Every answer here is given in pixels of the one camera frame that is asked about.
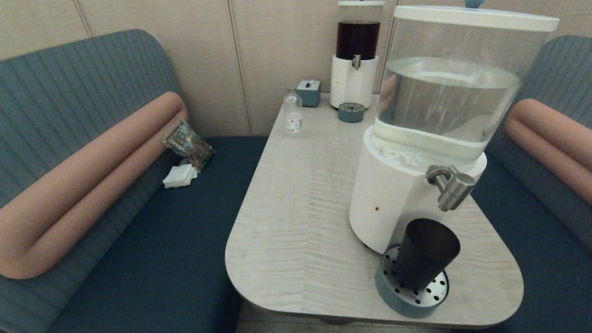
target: metal spigot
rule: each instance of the metal spigot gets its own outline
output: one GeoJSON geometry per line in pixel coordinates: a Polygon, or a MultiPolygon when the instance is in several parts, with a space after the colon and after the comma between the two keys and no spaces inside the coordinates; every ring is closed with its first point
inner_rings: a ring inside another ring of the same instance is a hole
{"type": "Polygon", "coordinates": [[[426,172],[426,180],[440,189],[438,208],[443,212],[455,210],[477,183],[473,177],[460,173],[454,165],[430,166],[426,172]]]}
{"type": "Polygon", "coordinates": [[[352,66],[356,69],[360,69],[360,65],[362,64],[362,55],[353,55],[352,66]]]}

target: dark drink dispenser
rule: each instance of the dark drink dispenser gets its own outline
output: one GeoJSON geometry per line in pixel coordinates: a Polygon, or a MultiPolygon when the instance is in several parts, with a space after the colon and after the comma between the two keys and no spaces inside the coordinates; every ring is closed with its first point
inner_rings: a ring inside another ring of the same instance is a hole
{"type": "Polygon", "coordinates": [[[378,68],[376,49],[384,1],[340,1],[331,105],[370,106],[378,68]]]}

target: perforated drip tray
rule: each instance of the perforated drip tray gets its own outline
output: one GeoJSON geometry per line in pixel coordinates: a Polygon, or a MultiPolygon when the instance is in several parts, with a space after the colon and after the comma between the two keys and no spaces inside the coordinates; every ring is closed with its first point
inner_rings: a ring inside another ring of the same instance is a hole
{"type": "Polygon", "coordinates": [[[406,288],[397,281],[393,270],[399,246],[387,250],[376,270],[375,282],[378,293],[391,309],[409,318],[424,318],[432,314],[448,295],[448,276],[441,272],[424,290],[406,288]]]}

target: dispenser lid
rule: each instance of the dispenser lid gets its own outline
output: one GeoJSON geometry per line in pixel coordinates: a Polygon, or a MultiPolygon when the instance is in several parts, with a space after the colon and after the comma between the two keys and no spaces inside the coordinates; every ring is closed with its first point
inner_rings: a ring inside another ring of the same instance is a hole
{"type": "Polygon", "coordinates": [[[523,31],[555,31],[559,19],[521,12],[445,6],[396,6],[395,18],[523,31]]]}
{"type": "Polygon", "coordinates": [[[340,6],[383,6],[384,1],[339,1],[340,6]]]}

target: small blue box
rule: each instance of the small blue box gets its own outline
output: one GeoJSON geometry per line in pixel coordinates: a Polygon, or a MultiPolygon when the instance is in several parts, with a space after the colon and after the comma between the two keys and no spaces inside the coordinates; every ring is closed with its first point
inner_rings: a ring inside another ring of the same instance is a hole
{"type": "Polygon", "coordinates": [[[300,81],[296,93],[302,98],[303,107],[317,107],[321,99],[320,81],[300,81]]]}

